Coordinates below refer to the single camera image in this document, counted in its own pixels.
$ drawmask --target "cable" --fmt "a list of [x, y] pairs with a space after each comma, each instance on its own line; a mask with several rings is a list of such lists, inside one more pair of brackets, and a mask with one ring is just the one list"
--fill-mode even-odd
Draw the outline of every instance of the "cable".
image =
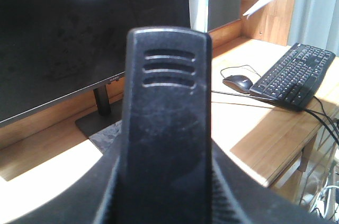
[[231, 95], [231, 96], [239, 96], [239, 97], [252, 98], [252, 99], [258, 100], [258, 101], [270, 101], [270, 102], [274, 102], [274, 101], [275, 101], [275, 100], [272, 100], [272, 99], [270, 99], [270, 98], [262, 98], [262, 97], [251, 96], [251, 95], [245, 95], [245, 94], [226, 93], [226, 92], [220, 92], [220, 91], [214, 91], [214, 90], [212, 90], [211, 92], [213, 92], [213, 93], [225, 94], [225, 95]]
[[321, 100], [319, 100], [316, 96], [314, 96], [314, 98], [320, 103], [320, 106], [322, 108], [322, 111], [324, 113], [324, 116], [327, 118], [328, 122], [332, 125], [333, 129], [335, 130], [335, 133], [337, 134], [337, 137], [339, 138], [339, 131], [338, 131], [338, 126], [336, 127], [333, 120], [331, 119], [331, 117], [329, 117], [326, 114], [326, 111], [324, 109], [323, 103], [321, 102]]
[[224, 69], [222, 69], [222, 70], [220, 71], [220, 74], [221, 74], [221, 76], [222, 76], [223, 78], [225, 78], [224, 75], [222, 74], [222, 72], [223, 72], [225, 69], [241, 68], [241, 67], [245, 67], [245, 66], [248, 66], [249, 68], [251, 68], [251, 69], [252, 69], [251, 72], [254, 72], [254, 73], [257, 74], [259, 77], [261, 77], [261, 75], [260, 75], [258, 72], [256, 72], [256, 70], [255, 70], [251, 65], [248, 65], [248, 64], [224, 68]]
[[334, 214], [328, 219], [328, 220], [332, 220], [332, 218], [335, 216], [335, 214], [337, 213], [337, 210], [339, 208], [339, 204], [337, 205], [335, 211], [334, 211]]
[[318, 111], [315, 111], [315, 110], [312, 110], [312, 109], [307, 109], [307, 110], [311, 110], [315, 114], [320, 114], [322, 116], [326, 116], [324, 113], [321, 113], [321, 112], [318, 112]]
[[337, 189], [337, 190], [339, 190], [339, 186], [336, 186], [336, 185], [325, 186], [325, 187], [319, 192], [319, 194], [318, 194], [318, 196], [317, 196], [315, 202], [317, 202], [318, 200], [320, 200], [320, 198], [323, 196], [323, 194], [324, 194], [327, 190], [329, 190], [329, 189]]
[[337, 137], [333, 134], [333, 131], [327, 126], [327, 124], [319, 117], [317, 116], [312, 110], [310, 109], [304, 109], [305, 112], [309, 113], [310, 115], [312, 115], [314, 118], [316, 118], [325, 128], [326, 130], [331, 134], [331, 136], [333, 137], [334, 141], [337, 143], [337, 145], [339, 146], [339, 140], [337, 139]]
[[321, 218], [324, 218], [323, 215], [322, 215], [322, 213], [320, 212], [320, 209], [317, 208], [317, 207], [315, 207], [315, 208], [312, 210], [312, 212], [310, 212], [310, 213], [314, 213], [316, 210], [317, 210], [317, 212], [318, 212], [318, 214], [319, 214], [318, 216], [321, 217]]

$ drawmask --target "monitor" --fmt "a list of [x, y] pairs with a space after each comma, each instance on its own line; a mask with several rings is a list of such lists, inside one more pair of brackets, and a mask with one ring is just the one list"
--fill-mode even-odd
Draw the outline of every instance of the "monitor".
[[0, 127], [121, 78], [152, 25], [189, 27], [189, 0], [0, 0]]

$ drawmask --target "curtain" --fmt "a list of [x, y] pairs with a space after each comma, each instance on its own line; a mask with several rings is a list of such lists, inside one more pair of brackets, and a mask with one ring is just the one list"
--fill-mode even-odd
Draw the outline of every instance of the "curtain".
[[295, 42], [339, 56], [339, 0], [296, 0], [288, 45]]

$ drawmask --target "monitor stand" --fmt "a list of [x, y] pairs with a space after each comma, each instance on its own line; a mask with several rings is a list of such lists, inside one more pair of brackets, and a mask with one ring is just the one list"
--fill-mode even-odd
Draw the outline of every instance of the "monitor stand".
[[120, 132], [122, 100], [110, 104], [106, 85], [94, 89], [93, 92], [97, 111], [76, 120], [75, 124], [104, 153], [115, 134]]

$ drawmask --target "monitor base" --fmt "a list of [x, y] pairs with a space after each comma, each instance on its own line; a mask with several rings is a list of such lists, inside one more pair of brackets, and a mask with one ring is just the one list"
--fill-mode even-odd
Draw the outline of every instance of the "monitor base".
[[100, 115], [98, 111], [75, 121], [75, 124], [89, 140], [104, 153], [120, 133], [122, 100], [110, 104], [111, 112]]

